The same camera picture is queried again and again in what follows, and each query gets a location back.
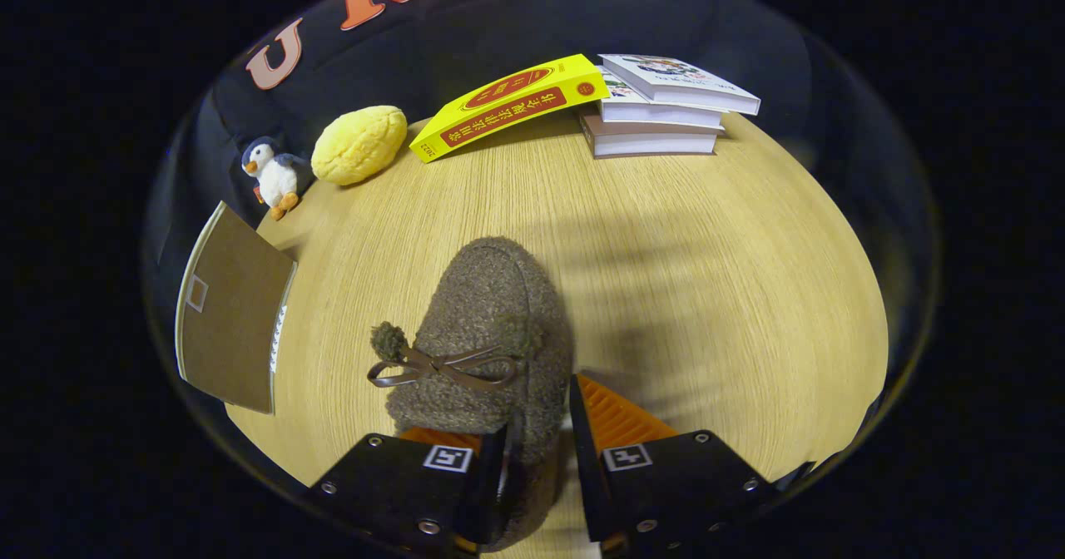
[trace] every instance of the screw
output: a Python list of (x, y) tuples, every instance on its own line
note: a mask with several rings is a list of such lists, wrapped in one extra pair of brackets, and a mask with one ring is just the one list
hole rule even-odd
[(437, 522), (432, 522), (429, 520), (422, 520), (421, 522), (419, 522), (417, 529), (422, 530), (423, 532), (429, 536), (440, 533), (440, 525), (437, 524)]

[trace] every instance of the brown lace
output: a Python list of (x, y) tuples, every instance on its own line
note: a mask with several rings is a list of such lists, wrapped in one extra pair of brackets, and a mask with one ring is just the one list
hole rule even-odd
[[(460, 356), (443, 356), (440, 358), (433, 358), (432, 356), (423, 354), (423, 351), (419, 351), (417, 349), (411, 349), (404, 344), (403, 347), (399, 347), (399, 354), (403, 355), (405, 361), (377, 362), (377, 364), (370, 368), (370, 374), (366, 375), (366, 378), (368, 378), (374, 385), (384, 388), (409, 384), (428, 374), (437, 373), (452, 378), (452, 380), (470, 389), (475, 389), (477, 391), (498, 391), (510, 384), (510, 381), (513, 381), (513, 378), (518, 376), (518, 362), (515, 362), (513, 358), (509, 356), (491, 355), (492, 351), (495, 351), (498, 347), (501, 346), (496, 344), (494, 347), (477, 349)], [(482, 378), (461, 372), (463, 369), (472, 369), (476, 366), (485, 365), (490, 362), (504, 362), (507, 366), (506, 374), (503, 375), (503, 377), (495, 378), (493, 380), (493, 378)], [(390, 367), (409, 368), (409, 371), (396, 376), (378, 377), (378, 375), (383, 373), (384, 369)]]

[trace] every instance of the slipper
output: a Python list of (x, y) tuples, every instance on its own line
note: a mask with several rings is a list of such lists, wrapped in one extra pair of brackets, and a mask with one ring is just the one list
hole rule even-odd
[[(407, 347), (403, 330), (375, 328), (378, 387), (400, 433), (492, 434), (508, 427), (504, 494), (514, 503), (492, 553), (543, 523), (555, 497), (558, 432), (573, 372), (573, 334), (547, 275), (513, 241), (482, 237), (448, 264)], [(383, 365), (404, 374), (377, 378)]]

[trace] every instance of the stuffed penguin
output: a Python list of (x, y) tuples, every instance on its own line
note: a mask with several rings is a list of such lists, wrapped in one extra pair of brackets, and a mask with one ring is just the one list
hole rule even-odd
[(278, 143), (271, 137), (251, 142), (241, 158), (241, 167), (259, 180), (259, 196), (269, 205), (269, 217), (280, 220), (285, 211), (299, 203), (306, 187), (310, 163), (291, 153), (280, 153)]

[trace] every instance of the wooden table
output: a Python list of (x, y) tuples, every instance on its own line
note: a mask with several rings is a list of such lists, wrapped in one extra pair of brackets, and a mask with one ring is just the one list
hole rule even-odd
[[(824, 460), (884, 384), (880, 291), (806, 169), (742, 116), (724, 127), (711, 157), (594, 160), (562, 111), (432, 164), (405, 145), (362, 184), (318, 181), (259, 226), (299, 263), (276, 412), (229, 416), (308, 486), (366, 432), (392, 433), (365, 378), (370, 328), (414, 333), (458, 249), (502, 235), (556, 283), (577, 369), (678, 431), (712, 430), (769, 480)], [(572, 453), (564, 478), (543, 528), (501, 556), (597, 557)]]

